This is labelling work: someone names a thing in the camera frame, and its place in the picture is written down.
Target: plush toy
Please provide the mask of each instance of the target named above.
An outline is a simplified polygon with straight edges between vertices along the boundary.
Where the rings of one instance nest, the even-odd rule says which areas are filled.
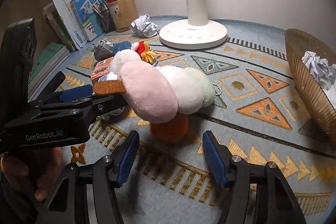
[[[130,50],[131,47],[132,47],[132,43],[130,41],[128,40],[122,41],[114,45],[112,49],[112,53],[113,55],[116,55],[117,52],[120,52],[122,50]]]
[[[140,61],[141,58],[139,54],[137,54],[135,51],[132,51],[131,49],[117,52],[110,62],[110,71],[117,75],[121,67],[131,60]]]
[[[118,74],[118,80],[97,82],[95,93],[123,93],[134,112],[150,122],[151,135],[157,141],[178,142],[188,129],[187,115],[209,106],[215,98],[212,83],[197,69],[153,67],[133,50],[120,51],[114,59],[110,71]]]
[[[203,95],[202,107],[211,105],[215,99],[216,92],[209,78],[203,72],[195,68],[185,68],[184,71],[192,76],[197,81],[198,86],[201,88]]]
[[[146,41],[135,42],[132,45],[132,50],[136,51],[141,56],[142,61],[150,63],[151,65],[154,63],[154,56],[156,56],[156,53],[150,51]]]
[[[176,93],[163,74],[141,60],[126,62],[117,81],[97,82],[93,88],[96,94],[122,92],[134,112],[153,123],[172,120],[179,105]]]
[[[192,114],[202,107],[203,95],[196,78],[175,66],[164,66],[159,72],[168,80],[177,95],[178,112]]]

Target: desk lamp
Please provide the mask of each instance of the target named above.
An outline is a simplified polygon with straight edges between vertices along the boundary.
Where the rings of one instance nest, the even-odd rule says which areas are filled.
[[[188,19],[178,20],[160,30],[163,44],[188,50],[215,47],[227,38],[226,28],[208,19],[205,0],[186,0]]]

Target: human hand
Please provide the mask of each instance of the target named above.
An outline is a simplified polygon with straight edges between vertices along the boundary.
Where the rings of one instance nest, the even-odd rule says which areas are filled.
[[[41,164],[43,158],[48,160]],[[39,165],[40,169],[36,181],[33,182],[36,182],[38,187],[36,191],[33,190],[32,184],[28,183],[27,179],[29,172],[32,172],[32,170],[29,170],[28,166],[15,156],[3,155],[0,162],[0,172],[4,173],[15,191],[26,193],[28,196],[33,195],[38,201],[42,201],[51,193],[57,178],[65,167],[65,163],[60,147],[40,151],[40,153],[35,154],[35,160],[34,164]]]

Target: carpet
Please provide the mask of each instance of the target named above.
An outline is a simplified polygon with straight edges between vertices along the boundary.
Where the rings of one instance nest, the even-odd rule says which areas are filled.
[[[176,17],[153,20],[163,26]],[[216,84],[213,104],[189,116],[185,138],[174,146],[154,141],[149,123],[132,109],[89,128],[90,140],[63,147],[67,163],[91,164],[123,142],[131,130],[140,134],[140,149],[130,177],[116,189],[125,223],[218,223],[228,190],[213,180],[204,159],[202,134],[211,130],[232,154],[265,165],[277,163],[292,187],[307,223],[321,223],[336,177],[336,154],[319,134],[301,101],[287,62],[284,30],[239,21],[221,21],[228,39],[218,47],[184,51],[164,46],[159,36],[139,39],[109,33],[113,43],[145,40],[158,55],[157,66],[193,67]],[[90,48],[62,71],[59,90],[90,84],[95,60]],[[246,223],[252,223],[254,185]],[[96,223],[92,187],[88,187],[90,222]]]

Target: blue gripper pad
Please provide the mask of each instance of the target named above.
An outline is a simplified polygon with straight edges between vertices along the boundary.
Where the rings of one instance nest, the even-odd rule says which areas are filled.
[[[225,177],[225,165],[207,132],[203,134],[203,149],[215,180],[224,187],[228,183]]]
[[[60,95],[59,100],[61,102],[71,102],[73,100],[82,99],[92,95],[93,87],[91,85],[79,86],[78,88],[65,90]]]
[[[139,133],[136,132],[119,164],[119,175],[117,177],[117,183],[120,185],[120,187],[128,180],[129,173],[131,172],[137,151],[139,149],[139,142]]]

